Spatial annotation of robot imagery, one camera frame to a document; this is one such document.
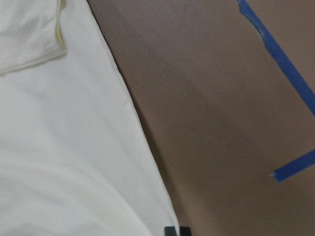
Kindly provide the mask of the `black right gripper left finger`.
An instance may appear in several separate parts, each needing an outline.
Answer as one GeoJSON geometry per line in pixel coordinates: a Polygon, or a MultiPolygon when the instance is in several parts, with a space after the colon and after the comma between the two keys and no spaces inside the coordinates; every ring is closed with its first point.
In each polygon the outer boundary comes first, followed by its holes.
{"type": "Polygon", "coordinates": [[[167,226],[164,228],[164,236],[175,236],[175,227],[167,226]]]}

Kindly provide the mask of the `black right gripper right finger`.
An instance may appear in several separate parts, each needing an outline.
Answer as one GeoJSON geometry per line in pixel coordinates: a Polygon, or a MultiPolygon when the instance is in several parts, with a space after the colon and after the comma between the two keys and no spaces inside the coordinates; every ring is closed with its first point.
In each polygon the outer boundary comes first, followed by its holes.
{"type": "Polygon", "coordinates": [[[180,227],[180,236],[191,236],[190,227],[180,227]]]}

